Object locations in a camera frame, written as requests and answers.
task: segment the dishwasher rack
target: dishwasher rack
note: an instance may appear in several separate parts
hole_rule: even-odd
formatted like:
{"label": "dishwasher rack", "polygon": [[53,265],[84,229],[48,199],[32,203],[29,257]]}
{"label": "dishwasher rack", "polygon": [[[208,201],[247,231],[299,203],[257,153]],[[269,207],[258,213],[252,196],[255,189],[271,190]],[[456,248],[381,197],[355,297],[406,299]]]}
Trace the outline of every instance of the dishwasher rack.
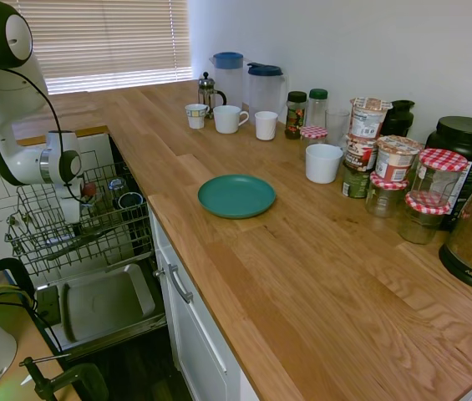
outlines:
{"label": "dishwasher rack", "polygon": [[[79,223],[63,217],[53,185],[17,188],[18,201],[8,217],[5,241],[31,275],[94,260],[112,266],[153,254],[146,201],[120,208],[118,199],[127,192],[140,193],[125,163],[86,170],[85,184],[96,185],[96,195],[81,207]],[[120,183],[118,190],[110,182]]]}

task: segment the window blinds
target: window blinds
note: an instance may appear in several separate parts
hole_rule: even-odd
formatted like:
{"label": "window blinds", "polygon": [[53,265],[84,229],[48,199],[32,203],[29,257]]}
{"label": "window blinds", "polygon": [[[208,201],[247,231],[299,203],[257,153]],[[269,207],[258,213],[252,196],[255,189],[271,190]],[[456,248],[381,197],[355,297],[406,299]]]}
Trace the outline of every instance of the window blinds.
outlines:
{"label": "window blinds", "polygon": [[191,79],[187,0],[6,0],[51,94]]}

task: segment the green plate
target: green plate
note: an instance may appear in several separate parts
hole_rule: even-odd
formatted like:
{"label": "green plate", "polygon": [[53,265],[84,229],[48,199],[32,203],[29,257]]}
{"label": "green plate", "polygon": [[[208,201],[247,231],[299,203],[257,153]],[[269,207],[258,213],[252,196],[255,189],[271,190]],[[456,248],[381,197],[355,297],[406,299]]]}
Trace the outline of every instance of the green plate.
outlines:
{"label": "green plate", "polygon": [[221,175],[199,189],[199,202],[226,219],[246,219],[263,213],[275,201],[275,190],[252,175]]}

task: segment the white cup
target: white cup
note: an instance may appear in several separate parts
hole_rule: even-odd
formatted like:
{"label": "white cup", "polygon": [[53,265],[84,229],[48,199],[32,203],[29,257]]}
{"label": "white cup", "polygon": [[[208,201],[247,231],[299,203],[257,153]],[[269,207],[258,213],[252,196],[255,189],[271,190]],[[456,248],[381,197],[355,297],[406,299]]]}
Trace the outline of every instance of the white cup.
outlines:
{"label": "white cup", "polygon": [[[246,119],[240,122],[239,118],[243,114],[246,114]],[[234,134],[240,125],[249,120],[249,114],[237,106],[217,106],[213,109],[213,118],[216,121],[217,132]]]}
{"label": "white cup", "polygon": [[188,104],[185,107],[185,113],[187,114],[187,121],[189,127],[192,129],[204,128],[204,117],[210,110],[210,106],[207,104]]}
{"label": "white cup", "polygon": [[306,177],[318,184],[336,180],[343,152],[337,146],[315,144],[306,148]]}
{"label": "white cup", "polygon": [[272,140],[275,137],[278,114],[272,111],[259,111],[254,114],[256,119],[256,137],[259,140]]}

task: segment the french press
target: french press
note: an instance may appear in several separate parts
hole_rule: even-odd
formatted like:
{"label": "french press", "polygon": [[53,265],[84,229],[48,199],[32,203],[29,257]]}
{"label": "french press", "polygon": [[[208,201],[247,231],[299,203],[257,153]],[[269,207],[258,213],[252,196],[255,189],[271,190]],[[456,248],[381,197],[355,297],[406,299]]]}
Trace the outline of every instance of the french press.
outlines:
{"label": "french press", "polygon": [[222,105],[226,104],[226,96],[220,90],[215,89],[216,81],[208,78],[208,73],[204,73],[204,78],[199,79],[199,103],[210,106],[206,117],[213,119],[213,108],[215,107],[214,96],[219,94],[222,97]]}

